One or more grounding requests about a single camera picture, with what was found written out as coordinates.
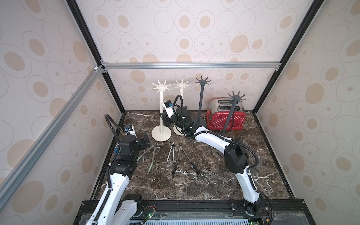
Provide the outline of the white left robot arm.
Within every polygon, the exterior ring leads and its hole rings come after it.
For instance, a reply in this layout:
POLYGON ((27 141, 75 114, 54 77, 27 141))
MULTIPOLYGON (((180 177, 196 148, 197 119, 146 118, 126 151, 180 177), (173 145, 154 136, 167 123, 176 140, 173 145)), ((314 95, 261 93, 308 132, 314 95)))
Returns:
POLYGON ((127 225, 138 212, 139 199, 124 200, 120 208, 117 207, 136 170, 139 152, 150 147, 150 141, 147 134, 141 139, 137 138, 132 125, 122 128, 108 114, 105 114, 105 120, 116 140, 116 156, 107 166, 106 189, 86 224, 127 225))

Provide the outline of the slim steel tongs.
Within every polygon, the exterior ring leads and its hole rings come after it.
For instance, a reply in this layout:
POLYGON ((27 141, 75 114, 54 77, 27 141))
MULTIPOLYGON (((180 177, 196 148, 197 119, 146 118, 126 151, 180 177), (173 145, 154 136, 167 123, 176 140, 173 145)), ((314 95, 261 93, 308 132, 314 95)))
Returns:
POLYGON ((163 170, 164 170, 164 162, 165 162, 165 150, 163 150, 162 152, 162 160, 161 160, 161 164, 160 164, 160 174, 159 174, 159 180, 158 180, 158 185, 161 184, 161 179, 163 176, 163 170))

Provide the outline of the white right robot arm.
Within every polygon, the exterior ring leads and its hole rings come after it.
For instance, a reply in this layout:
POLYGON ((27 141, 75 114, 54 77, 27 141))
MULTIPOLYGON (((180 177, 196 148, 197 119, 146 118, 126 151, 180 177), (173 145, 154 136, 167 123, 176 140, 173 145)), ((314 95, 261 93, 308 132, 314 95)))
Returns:
POLYGON ((256 215, 265 207, 264 199, 261 197, 251 175, 251 169, 259 164, 257 155, 239 138, 231 139, 208 130, 206 127, 192 121, 190 112, 186 107, 174 109, 170 101, 164 102, 165 112, 160 114, 164 125, 173 124, 181 129, 186 138, 203 142, 224 155, 227 170, 234 173, 237 178, 245 200, 244 208, 248 215, 256 215))

